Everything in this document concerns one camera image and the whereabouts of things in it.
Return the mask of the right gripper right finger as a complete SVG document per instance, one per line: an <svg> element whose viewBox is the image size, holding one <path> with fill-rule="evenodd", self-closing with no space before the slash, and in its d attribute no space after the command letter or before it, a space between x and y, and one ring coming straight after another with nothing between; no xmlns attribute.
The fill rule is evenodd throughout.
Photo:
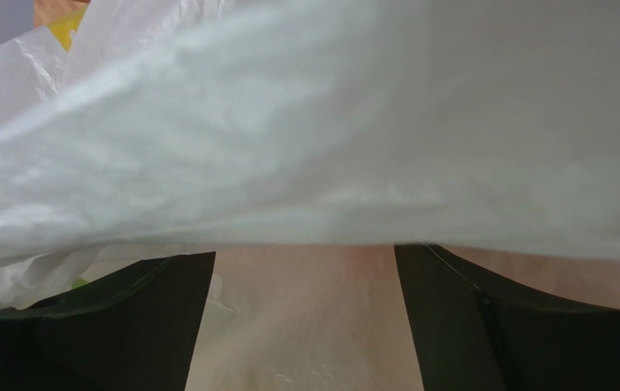
<svg viewBox="0 0 620 391"><path fill-rule="evenodd" d="M437 245L395 259L427 390L620 390L620 310L525 286Z"/></svg>

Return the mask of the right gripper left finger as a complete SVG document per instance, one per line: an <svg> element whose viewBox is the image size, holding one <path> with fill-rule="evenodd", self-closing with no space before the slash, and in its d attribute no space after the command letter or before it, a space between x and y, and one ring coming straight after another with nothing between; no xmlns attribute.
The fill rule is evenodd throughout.
<svg viewBox="0 0 620 391"><path fill-rule="evenodd" d="M182 390L213 253L138 261L0 310L0 390Z"/></svg>

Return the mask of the white plastic bag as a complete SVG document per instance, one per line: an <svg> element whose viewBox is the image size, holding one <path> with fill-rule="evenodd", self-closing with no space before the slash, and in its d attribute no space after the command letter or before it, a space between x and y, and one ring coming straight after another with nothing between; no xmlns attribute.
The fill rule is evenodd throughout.
<svg viewBox="0 0 620 391"><path fill-rule="evenodd" d="M417 244L620 310L620 1L93 1L0 45L0 310L213 253L182 390L427 390Z"/></svg>

